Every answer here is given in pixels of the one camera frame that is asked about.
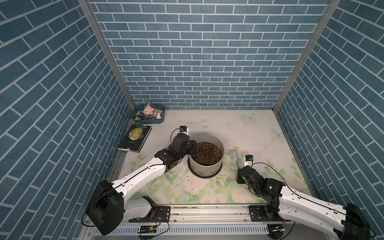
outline white robot arm segment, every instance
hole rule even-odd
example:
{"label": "white robot arm segment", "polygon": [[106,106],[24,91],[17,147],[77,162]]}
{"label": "white robot arm segment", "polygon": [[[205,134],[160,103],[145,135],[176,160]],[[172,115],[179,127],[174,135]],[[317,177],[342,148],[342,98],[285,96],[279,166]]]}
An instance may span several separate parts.
{"label": "white robot arm segment", "polygon": [[[287,186],[283,186],[281,189],[280,193],[282,196],[279,198],[279,216],[282,219],[289,219],[307,225],[311,228],[322,231],[335,239],[338,239],[339,237],[333,229],[337,229],[341,232],[344,229],[344,225],[341,224],[341,222],[345,221],[346,215],[343,214],[346,214],[346,210],[343,209],[343,206],[322,201],[296,190],[294,191],[301,197],[292,193]],[[343,214],[328,210],[318,204],[308,201],[307,199],[321,205],[328,206],[329,208],[335,209]]]}
{"label": "white robot arm segment", "polygon": [[188,128],[180,126],[168,148],[157,152],[147,164],[112,183],[103,180],[93,192],[85,213],[98,228],[102,235],[113,231],[127,215],[128,219],[149,217],[152,219],[156,203],[144,196],[139,200],[128,199],[153,179],[163,175],[176,166],[184,156],[194,154],[196,142],[189,139]]}

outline black cable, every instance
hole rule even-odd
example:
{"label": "black cable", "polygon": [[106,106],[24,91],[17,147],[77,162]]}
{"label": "black cable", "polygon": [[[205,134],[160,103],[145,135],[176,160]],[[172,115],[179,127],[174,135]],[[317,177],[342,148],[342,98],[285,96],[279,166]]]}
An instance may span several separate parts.
{"label": "black cable", "polygon": [[152,238],[157,237],[157,236],[159,236],[159,235],[161,235],[161,234],[166,233],[167,231],[169,231],[169,229],[170,229],[169,222],[167,222],[167,221],[165,221],[164,219],[161,219],[161,218],[150,219],[150,221],[152,221],[152,220],[160,220],[160,224],[159,224],[158,226],[161,225],[161,222],[166,222],[166,223],[168,224],[168,229],[167,229],[165,232],[156,234],[156,235],[154,235]]}
{"label": "black cable", "polygon": [[289,232],[287,233],[287,235],[285,235],[284,237],[280,238],[279,240],[282,240],[282,239],[286,238],[286,237],[291,233],[293,227],[295,226],[295,223],[296,223],[296,222],[293,222],[293,226],[292,226],[291,230],[289,230]]}
{"label": "black cable", "polygon": [[113,190],[115,190],[116,188],[122,186],[124,183],[128,182],[129,180],[131,180],[132,178],[136,177],[137,175],[139,175],[140,173],[144,172],[145,170],[147,170],[149,167],[153,167],[153,166],[157,166],[157,165],[164,165],[164,164],[154,164],[154,165],[151,165],[151,166],[147,166],[145,167],[144,169],[142,169],[140,172],[136,173],[135,175],[133,175],[132,177],[130,177],[129,179],[127,179],[125,182],[122,182],[120,183],[120,185],[118,185],[117,187],[114,187],[113,189],[111,189],[110,191],[108,191],[106,194],[104,194],[103,196],[99,197],[98,200],[96,200],[94,203],[92,203],[89,208],[87,210],[84,211],[83,215],[81,216],[81,224],[83,224],[84,226],[86,227],[95,227],[94,226],[91,226],[91,225],[86,225],[84,222],[83,222],[83,217],[84,215],[91,209],[91,207],[96,204],[100,199],[102,199],[103,197],[105,197],[108,193],[112,192]]}
{"label": "black cable", "polygon": [[252,193],[252,194],[255,195],[256,197],[260,197],[260,196],[257,195],[256,193],[253,193],[249,187],[248,187],[248,190],[249,190],[250,193]]}
{"label": "black cable", "polygon": [[[265,164],[265,165],[269,166],[268,164],[266,164],[266,163],[264,163],[264,162],[255,162],[254,164],[257,164],[257,163],[262,163],[262,164]],[[345,215],[345,216],[347,216],[347,217],[349,217],[349,218],[351,218],[351,219],[353,219],[353,220],[355,220],[355,221],[361,223],[363,226],[365,226],[366,228],[368,228],[370,231],[373,232],[373,236],[369,236],[370,238],[372,238],[372,237],[376,237],[376,232],[375,232],[374,230],[372,230],[369,226],[367,226],[367,225],[365,225],[364,223],[360,222],[359,220],[357,220],[357,219],[355,219],[355,218],[352,218],[352,217],[346,215],[345,213],[342,213],[342,212],[339,212],[339,211],[337,211],[337,210],[335,210],[335,209],[332,209],[332,208],[330,208],[330,207],[327,207],[327,206],[325,206],[325,205],[323,205],[323,204],[319,204],[319,203],[314,202],[314,201],[312,201],[312,200],[310,200],[310,199],[307,199],[307,198],[305,198],[305,197],[303,197],[303,196],[300,196],[299,194],[297,194],[296,192],[294,192],[294,191],[288,186],[288,184],[285,182],[284,177],[281,176],[280,173],[278,173],[273,167],[271,167],[271,166],[269,166],[269,167],[272,168],[272,170],[274,170],[274,171],[275,171],[275,172],[276,172],[276,173],[283,179],[285,185],[289,188],[289,190],[291,190],[291,192],[293,192],[293,193],[294,193],[295,195],[297,195],[299,198],[305,199],[305,200],[310,201],[310,202],[312,202],[312,203],[314,203],[314,204],[317,204],[317,205],[319,205],[319,206],[325,207],[325,208],[327,208],[328,210],[331,210],[331,211],[340,213],[340,214],[342,214],[342,215]]]}
{"label": "black cable", "polygon": [[169,141],[170,141],[171,144],[172,144],[172,134],[173,134],[177,129],[179,129],[179,130],[181,131],[180,128],[176,128],[176,129],[173,130],[173,132],[170,134]]}

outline pink toy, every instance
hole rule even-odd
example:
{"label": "pink toy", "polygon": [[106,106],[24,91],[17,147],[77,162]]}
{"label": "pink toy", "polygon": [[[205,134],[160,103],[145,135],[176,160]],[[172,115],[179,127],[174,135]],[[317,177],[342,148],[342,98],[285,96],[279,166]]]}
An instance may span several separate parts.
{"label": "pink toy", "polygon": [[153,103],[148,103],[143,110],[145,115],[150,115],[155,110],[155,105]]}

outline mounting plate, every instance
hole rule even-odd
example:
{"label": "mounting plate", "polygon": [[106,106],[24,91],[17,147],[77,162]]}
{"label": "mounting plate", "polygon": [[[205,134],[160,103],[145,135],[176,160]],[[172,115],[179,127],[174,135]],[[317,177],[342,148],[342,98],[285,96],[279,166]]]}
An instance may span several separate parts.
{"label": "mounting plate", "polygon": [[279,216],[277,219],[270,220],[266,217],[264,205],[249,206],[249,214],[252,222],[282,222],[283,219]]}
{"label": "mounting plate", "polygon": [[[156,208],[155,218],[161,218],[169,222],[170,206],[158,206]],[[147,218],[133,218],[129,222],[155,222],[156,220]]]}

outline soil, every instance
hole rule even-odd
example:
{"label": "soil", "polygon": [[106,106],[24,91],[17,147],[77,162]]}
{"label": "soil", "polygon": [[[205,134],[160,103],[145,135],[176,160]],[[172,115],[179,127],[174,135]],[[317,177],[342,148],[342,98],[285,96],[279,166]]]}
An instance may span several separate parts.
{"label": "soil", "polygon": [[203,166],[211,166],[220,161],[223,154],[221,150],[210,142],[199,142],[196,145],[195,155],[192,158],[195,162]]}

